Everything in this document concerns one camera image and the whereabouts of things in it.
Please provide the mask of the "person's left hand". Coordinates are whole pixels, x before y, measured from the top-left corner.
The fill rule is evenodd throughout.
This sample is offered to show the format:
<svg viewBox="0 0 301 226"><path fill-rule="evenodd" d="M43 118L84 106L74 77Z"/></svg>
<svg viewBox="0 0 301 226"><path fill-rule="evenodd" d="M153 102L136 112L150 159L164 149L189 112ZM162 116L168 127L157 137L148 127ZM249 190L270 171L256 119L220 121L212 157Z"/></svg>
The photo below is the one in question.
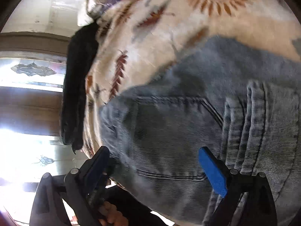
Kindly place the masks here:
<svg viewBox="0 0 301 226"><path fill-rule="evenodd" d="M99 219L100 224L103 226L114 225L114 226L128 226L128 219L117 210L117 207L109 202L104 202L100 207L99 212L105 219Z"/></svg>

